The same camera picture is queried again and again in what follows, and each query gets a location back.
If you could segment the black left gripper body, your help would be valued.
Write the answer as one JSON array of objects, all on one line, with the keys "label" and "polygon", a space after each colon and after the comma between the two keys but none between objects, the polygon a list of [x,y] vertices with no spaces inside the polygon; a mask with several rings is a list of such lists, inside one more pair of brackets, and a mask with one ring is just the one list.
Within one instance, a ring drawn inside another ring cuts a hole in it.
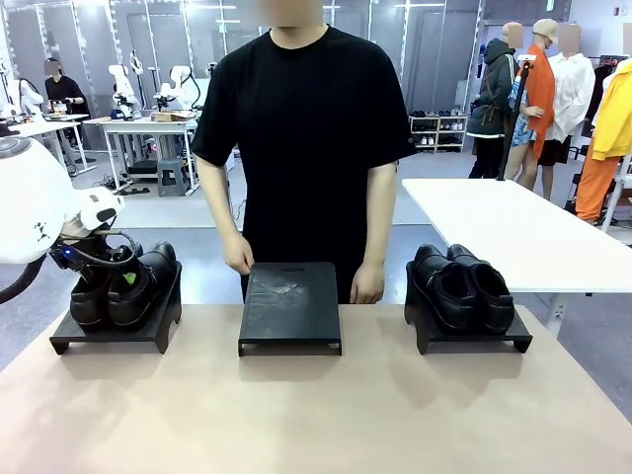
[{"label": "black left gripper body", "polygon": [[90,281],[96,268],[105,268],[110,262],[110,247],[102,236],[79,240],[64,240],[59,237],[48,254],[62,270],[77,273],[80,278]]}]

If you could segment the person's right hand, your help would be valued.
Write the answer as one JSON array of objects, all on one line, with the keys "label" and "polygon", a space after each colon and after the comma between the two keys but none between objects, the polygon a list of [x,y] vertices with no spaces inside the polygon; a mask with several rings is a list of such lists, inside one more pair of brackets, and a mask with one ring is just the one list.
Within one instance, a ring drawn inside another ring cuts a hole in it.
[{"label": "person's right hand", "polygon": [[233,232],[223,238],[226,265],[241,276],[247,276],[254,265],[251,245],[239,233]]}]

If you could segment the person's left hand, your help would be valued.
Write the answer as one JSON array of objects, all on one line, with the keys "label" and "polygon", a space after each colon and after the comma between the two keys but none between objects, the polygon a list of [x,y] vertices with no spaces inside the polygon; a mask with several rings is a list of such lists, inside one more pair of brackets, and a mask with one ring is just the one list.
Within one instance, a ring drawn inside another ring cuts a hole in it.
[{"label": "person's left hand", "polygon": [[375,304],[381,300],[384,287],[384,264],[364,262],[353,278],[350,304]]}]

